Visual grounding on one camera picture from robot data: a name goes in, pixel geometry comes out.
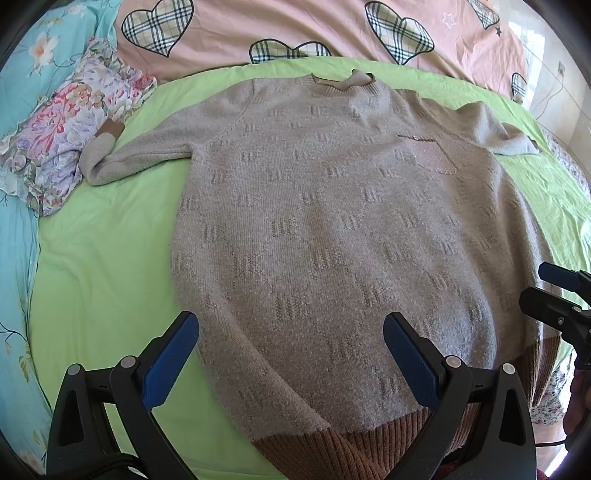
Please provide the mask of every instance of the sweater neckline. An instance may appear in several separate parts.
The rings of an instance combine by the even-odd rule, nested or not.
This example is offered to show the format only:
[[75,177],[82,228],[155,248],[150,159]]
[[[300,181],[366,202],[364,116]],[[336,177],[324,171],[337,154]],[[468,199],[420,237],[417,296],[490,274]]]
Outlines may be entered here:
[[[362,81],[364,77],[370,76],[371,81],[365,85],[356,85],[354,82]],[[322,79],[310,73],[299,78],[300,83],[308,90],[327,97],[348,96],[354,97],[361,93],[367,95],[378,95],[384,89],[384,83],[380,82],[372,73],[363,73],[360,70],[353,70],[351,76],[338,82],[335,80]]]

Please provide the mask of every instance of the beige knit sweater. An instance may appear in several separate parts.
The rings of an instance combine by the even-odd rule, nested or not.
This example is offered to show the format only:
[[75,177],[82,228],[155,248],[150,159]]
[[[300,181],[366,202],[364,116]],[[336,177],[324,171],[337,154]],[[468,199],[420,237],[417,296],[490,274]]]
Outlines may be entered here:
[[255,79],[107,155],[113,142],[84,150],[91,183],[191,157],[171,244],[180,306],[219,401],[289,478],[383,478],[426,421],[384,344],[390,312],[543,393],[558,335],[518,298],[551,255],[493,155],[537,149],[483,103],[452,111],[361,72]]

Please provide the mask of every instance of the floral pillow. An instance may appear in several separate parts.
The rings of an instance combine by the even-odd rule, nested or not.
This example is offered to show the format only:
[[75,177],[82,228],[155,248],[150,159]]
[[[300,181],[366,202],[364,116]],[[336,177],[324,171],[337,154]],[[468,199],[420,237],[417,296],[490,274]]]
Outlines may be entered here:
[[116,47],[113,23],[120,4],[75,0],[48,10],[25,33],[0,72],[0,140],[74,71],[91,38],[109,38]]
[[109,42],[90,40],[74,73],[8,141],[0,190],[40,216],[58,211],[81,182],[80,152],[107,118],[123,121],[154,91],[156,79],[121,62]]

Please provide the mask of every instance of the plaid heart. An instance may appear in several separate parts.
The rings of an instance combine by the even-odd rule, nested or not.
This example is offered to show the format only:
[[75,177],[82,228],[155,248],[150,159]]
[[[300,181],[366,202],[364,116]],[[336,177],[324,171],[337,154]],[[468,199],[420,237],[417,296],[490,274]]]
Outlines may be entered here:
[[527,93],[527,81],[517,72],[511,76],[511,91],[513,92],[513,100],[523,103]]
[[164,57],[183,36],[193,17],[192,0],[160,0],[150,10],[134,10],[121,24],[121,32],[132,44]]
[[299,59],[302,57],[331,57],[330,50],[322,43],[309,41],[290,48],[282,41],[273,38],[259,40],[251,45],[250,57],[252,63],[262,63],[277,59]]
[[485,30],[500,22],[501,18],[499,17],[499,15],[494,10],[488,8],[480,0],[467,1],[476,12],[476,15],[478,15],[480,23],[482,24]]
[[399,65],[435,50],[433,39],[418,21],[400,16],[382,2],[365,4],[369,26]]

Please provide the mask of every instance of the floral fabric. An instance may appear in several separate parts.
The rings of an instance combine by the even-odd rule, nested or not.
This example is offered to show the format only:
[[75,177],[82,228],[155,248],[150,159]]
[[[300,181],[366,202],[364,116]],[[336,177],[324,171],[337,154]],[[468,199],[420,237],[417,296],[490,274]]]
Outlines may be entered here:
[[106,39],[88,44],[74,73],[39,105],[0,155],[0,189],[40,216],[58,211],[82,174],[80,152],[107,118],[123,121],[156,87],[121,62]]
[[556,159],[562,164],[564,168],[566,168],[569,173],[574,177],[577,183],[580,185],[581,189],[585,193],[588,198],[591,198],[591,192],[589,191],[589,184],[587,182],[587,178],[583,173],[579,164],[577,164],[576,160],[570,155],[554,138],[552,132],[550,130],[542,127],[540,125],[540,130],[544,134],[544,138],[548,142],[548,146],[550,147],[551,152],[554,154]]
[[562,421],[569,406],[575,358],[576,354],[571,353],[552,373],[539,405],[531,410],[533,423],[553,425]]
[[48,10],[23,36],[0,72],[0,140],[70,75],[91,38],[117,40],[121,0],[76,0]]
[[27,337],[38,223],[23,202],[0,192],[0,430],[21,459],[44,473],[51,408]]

